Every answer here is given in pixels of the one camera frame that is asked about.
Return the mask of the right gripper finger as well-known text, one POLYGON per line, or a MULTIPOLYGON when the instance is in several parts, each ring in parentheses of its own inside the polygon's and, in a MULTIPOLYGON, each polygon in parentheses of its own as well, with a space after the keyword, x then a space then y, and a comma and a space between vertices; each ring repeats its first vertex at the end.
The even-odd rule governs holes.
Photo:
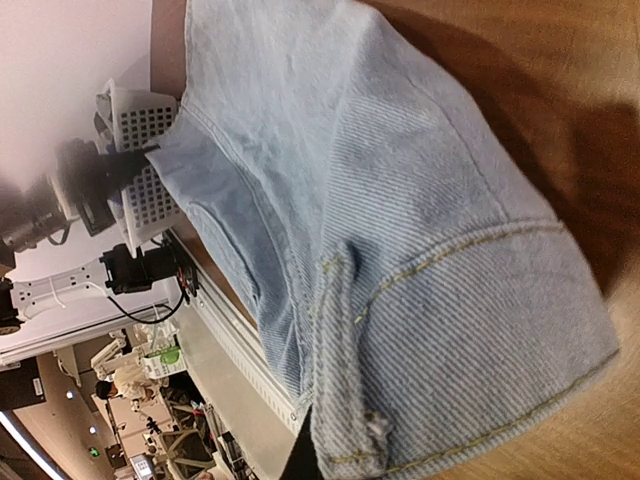
POLYGON ((311 436, 310 406, 282 471, 282 480, 323 480, 311 436))

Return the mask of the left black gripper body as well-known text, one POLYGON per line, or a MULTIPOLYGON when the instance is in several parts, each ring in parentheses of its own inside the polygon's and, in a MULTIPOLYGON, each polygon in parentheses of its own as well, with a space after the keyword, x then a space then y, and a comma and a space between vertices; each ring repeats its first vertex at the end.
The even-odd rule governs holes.
POLYGON ((98 179, 105 191, 113 193, 132 184, 133 179, 150 165, 147 155, 157 149, 157 145, 152 145, 132 151, 101 155, 98 179))

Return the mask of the light blue denim garment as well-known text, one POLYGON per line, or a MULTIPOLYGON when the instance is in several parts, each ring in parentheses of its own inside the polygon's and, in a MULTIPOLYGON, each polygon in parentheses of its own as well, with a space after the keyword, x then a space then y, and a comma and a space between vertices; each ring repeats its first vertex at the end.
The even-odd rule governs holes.
POLYGON ((356 1, 191 1, 149 159, 254 318, 324 479, 423 479, 616 357, 590 267, 472 97, 356 1))

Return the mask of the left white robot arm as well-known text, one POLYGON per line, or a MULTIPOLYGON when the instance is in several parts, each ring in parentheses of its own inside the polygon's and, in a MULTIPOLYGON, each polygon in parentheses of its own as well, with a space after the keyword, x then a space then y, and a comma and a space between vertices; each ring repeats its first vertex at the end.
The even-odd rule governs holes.
POLYGON ((2 334, 17 333, 41 314, 74 301, 113 301, 167 279, 177 282, 179 306, 196 298, 197 268, 170 231, 181 217, 179 208, 149 161, 157 149, 102 153, 93 142, 72 140, 28 190, 1 184, 2 334), (25 282, 10 279, 18 254, 42 242, 64 245, 74 224, 90 237, 116 226, 124 241, 67 272, 25 282))

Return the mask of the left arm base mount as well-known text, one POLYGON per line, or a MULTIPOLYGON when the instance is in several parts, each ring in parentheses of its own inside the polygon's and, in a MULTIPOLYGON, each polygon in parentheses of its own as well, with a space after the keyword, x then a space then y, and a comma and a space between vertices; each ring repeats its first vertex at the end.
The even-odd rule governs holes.
POLYGON ((138 247, 134 255, 125 244, 116 245, 104 252, 99 262, 106 270, 105 286, 116 295, 146 292, 156 282, 175 278, 189 297, 197 296, 196 265, 172 235, 164 235, 149 250, 138 247))

